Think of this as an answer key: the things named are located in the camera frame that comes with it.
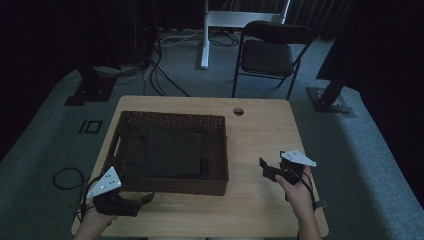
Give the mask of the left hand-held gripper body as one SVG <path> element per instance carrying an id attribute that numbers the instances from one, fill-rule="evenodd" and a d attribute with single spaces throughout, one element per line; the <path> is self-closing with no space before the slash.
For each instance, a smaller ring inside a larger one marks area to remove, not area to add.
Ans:
<path id="1" fill-rule="evenodd" d="M 119 195 L 122 182 L 114 167 L 94 179 L 88 187 L 87 198 L 92 198 L 96 210 L 104 215 L 133 216 L 138 214 L 141 202 L 124 199 Z"/>

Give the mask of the dark curtain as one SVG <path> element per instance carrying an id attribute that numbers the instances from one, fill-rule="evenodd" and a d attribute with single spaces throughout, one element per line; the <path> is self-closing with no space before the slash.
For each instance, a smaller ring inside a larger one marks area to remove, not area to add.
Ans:
<path id="1" fill-rule="evenodd" d="M 333 40 L 355 0 L 290 0 L 286 23 L 303 25 L 317 38 Z"/>

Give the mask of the person's left hand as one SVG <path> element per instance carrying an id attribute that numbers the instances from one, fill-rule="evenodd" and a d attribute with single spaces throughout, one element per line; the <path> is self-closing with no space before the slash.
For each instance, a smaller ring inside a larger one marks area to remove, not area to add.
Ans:
<path id="1" fill-rule="evenodd" d="M 98 213 L 97 211 L 87 212 L 82 223 L 77 230 L 78 232 L 94 232 L 102 233 L 114 220 L 116 216 L 109 216 Z"/>

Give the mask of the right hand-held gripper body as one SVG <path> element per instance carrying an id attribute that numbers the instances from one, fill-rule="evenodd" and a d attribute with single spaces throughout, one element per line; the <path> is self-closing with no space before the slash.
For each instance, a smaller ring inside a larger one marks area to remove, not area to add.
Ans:
<path id="1" fill-rule="evenodd" d="M 298 149 L 293 149 L 287 152 L 280 152 L 280 169 L 281 176 L 291 185 L 297 184 L 305 166 L 316 167 L 317 163 L 300 152 Z"/>

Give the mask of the black slanted stand with base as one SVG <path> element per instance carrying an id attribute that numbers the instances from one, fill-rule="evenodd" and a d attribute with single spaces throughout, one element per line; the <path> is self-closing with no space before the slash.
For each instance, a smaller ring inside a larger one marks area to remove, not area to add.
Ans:
<path id="1" fill-rule="evenodd" d="M 335 40 L 316 76 L 317 80 L 328 80 L 329 84 L 325 88 L 307 88 L 316 112 L 340 113 L 344 117 L 355 116 L 353 109 L 341 96 L 341 91 L 352 73 L 351 60 L 352 54 L 346 49 L 346 44 Z"/>

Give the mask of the dark cloth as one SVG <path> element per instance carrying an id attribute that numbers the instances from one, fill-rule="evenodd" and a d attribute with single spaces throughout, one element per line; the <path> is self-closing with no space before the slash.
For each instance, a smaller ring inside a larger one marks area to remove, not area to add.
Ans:
<path id="1" fill-rule="evenodd" d="M 127 162 L 127 178 L 208 178 L 207 143 L 203 128 L 145 128 Z"/>

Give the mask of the black equipment tower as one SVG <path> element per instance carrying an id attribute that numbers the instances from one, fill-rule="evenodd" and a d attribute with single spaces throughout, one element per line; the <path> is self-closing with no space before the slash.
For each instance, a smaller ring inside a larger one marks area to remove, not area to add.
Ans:
<path id="1" fill-rule="evenodd" d="M 134 0 L 134 46 L 131 59 L 149 63 L 158 38 L 157 1 Z"/>

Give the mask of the brown wicker basket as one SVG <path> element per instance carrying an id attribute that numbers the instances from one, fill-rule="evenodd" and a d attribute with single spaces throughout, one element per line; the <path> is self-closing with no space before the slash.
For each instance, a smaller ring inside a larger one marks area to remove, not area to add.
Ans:
<path id="1" fill-rule="evenodd" d="M 209 177 L 205 179 L 128 179 L 127 162 L 135 151 L 137 137 L 148 127 L 203 128 L 207 132 Z M 229 181 L 225 118 L 219 115 L 124 111 L 120 114 L 105 162 L 104 171 L 114 167 L 127 192 L 167 192 L 222 196 Z"/>

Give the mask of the black folding chair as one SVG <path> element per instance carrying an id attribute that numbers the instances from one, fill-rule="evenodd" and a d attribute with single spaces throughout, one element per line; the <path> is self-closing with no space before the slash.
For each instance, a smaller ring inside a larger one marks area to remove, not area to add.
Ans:
<path id="1" fill-rule="evenodd" d="M 290 77 L 289 99 L 302 57 L 314 40 L 313 31 L 302 25 L 252 21 L 241 32 L 231 96 L 235 97 L 238 76 L 279 79 L 280 87 Z"/>

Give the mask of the person's right hand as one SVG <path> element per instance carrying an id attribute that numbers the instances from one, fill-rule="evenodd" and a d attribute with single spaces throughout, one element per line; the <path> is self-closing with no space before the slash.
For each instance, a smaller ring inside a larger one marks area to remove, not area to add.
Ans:
<path id="1" fill-rule="evenodd" d="M 276 175 L 275 179 L 283 188 L 288 202 L 293 208 L 294 214 L 298 218 L 306 218 L 307 216 L 313 216 L 314 210 L 312 206 L 312 197 L 308 188 L 311 186 L 311 169 L 309 166 L 305 166 L 302 179 L 296 185 L 288 183 L 282 176 Z"/>

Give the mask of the white metal desk frame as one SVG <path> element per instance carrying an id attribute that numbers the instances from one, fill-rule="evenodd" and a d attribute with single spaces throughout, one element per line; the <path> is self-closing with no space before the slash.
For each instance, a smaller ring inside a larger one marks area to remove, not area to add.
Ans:
<path id="1" fill-rule="evenodd" d="M 204 20 L 203 20 L 203 47 L 200 67 L 207 69 L 209 66 L 209 28 L 243 28 L 249 22 L 264 20 L 275 23 L 284 23 L 287 19 L 287 12 L 291 0 L 283 0 L 282 11 L 280 13 L 259 13 L 259 12 L 234 12 L 234 11 L 212 11 L 209 9 L 209 0 L 204 0 Z"/>

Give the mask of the black stand with square base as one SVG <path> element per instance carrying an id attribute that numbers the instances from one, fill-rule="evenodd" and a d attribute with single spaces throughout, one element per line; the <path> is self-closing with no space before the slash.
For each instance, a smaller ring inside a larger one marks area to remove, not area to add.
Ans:
<path id="1" fill-rule="evenodd" d="M 67 105 L 107 102 L 116 79 L 100 75 L 94 66 L 119 69 L 101 0 L 63 0 L 66 32 L 81 83 Z"/>

